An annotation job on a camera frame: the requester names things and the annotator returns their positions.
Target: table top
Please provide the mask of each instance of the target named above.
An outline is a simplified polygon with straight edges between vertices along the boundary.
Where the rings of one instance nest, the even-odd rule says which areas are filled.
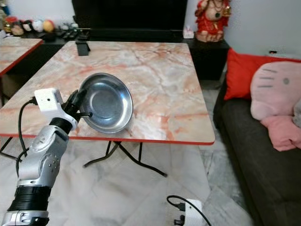
[[[42,43],[42,39],[21,39],[18,37],[0,39],[0,77]]]
[[[214,130],[187,44],[88,42],[89,56],[78,56],[74,41],[58,51],[0,110],[0,136],[17,136],[21,106],[37,89],[58,88],[63,100],[94,73],[121,79],[131,92],[134,112],[128,126],[104,134],[84,120],[71,139],[212,145]],[[38,106],[22,117],[24,137],[36,136],[49,121]]]

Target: marble floor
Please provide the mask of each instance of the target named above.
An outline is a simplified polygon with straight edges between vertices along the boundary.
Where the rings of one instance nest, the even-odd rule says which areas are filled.
[[[218,90],[203,89],[213,117]],[[119,149],[107,160],[84,169],[105,154],[107,142],[70,141],[49,198],[49,226],[172,226],[183,212],[166,202],[168,195],[198,199],[213,226],[252,226],[238,180],[218,130],[212,146],[143,144],[142,162],[167,178],[135,165]],[[26,139],[28,146],[31,139]],[[137,143],[124,143],[138,156]],[[21,152],[14,138],[5,153]],[[15,162],[0,156],[0,220],[16,187]]]

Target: television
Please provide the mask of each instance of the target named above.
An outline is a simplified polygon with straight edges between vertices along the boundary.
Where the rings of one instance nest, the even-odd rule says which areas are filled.
[[[184,27],[187,0],[72,0],[76,22],[105,37],[174,36]]]

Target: dark gray sofa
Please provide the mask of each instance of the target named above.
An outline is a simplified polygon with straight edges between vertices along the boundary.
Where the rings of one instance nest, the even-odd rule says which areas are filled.
[[[275,150],[268,130],[251,116],[251,101],[224,101],[226,88],[224,82],[214,123],[256,225],[301,226],[301,150]]]

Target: metal bowl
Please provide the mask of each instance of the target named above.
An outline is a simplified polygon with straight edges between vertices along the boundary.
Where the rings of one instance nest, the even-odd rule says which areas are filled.
[[[80,112],[93,113],[92,117],[84,118],[90,127],[102,133],[116,133],[128,124],[133,101],[120,79],[111,74],[96,73],[86,78],[80,89],[87,90]]]

